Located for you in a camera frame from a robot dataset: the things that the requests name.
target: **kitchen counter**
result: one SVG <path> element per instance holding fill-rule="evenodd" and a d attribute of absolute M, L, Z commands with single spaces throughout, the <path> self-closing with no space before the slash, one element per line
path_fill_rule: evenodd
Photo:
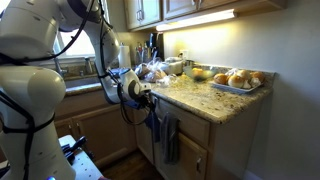
<path fill-rule="evenodd" d="M 274 73 L 265 73 L 268 83 L 248 94 L 236 94 L 213 88 L 208 81 L 194 82 L 186 75 L 177 77 L 176 83 L 160 87 L 152 83 L 151 93 L 208 121 L 224 124 L 263 100 L 272 92 Z M 66 96 L 100 90 L 99 83 L 67 89 Z"/>

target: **floor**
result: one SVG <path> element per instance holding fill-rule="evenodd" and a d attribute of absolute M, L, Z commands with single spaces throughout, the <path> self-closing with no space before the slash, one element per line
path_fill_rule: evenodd
<path fill-rule="evenodd" d="M 112 180 L 163 180 L 156 168 L 140 152 L 135 151 L 110 166 L 101 169 Z"/>

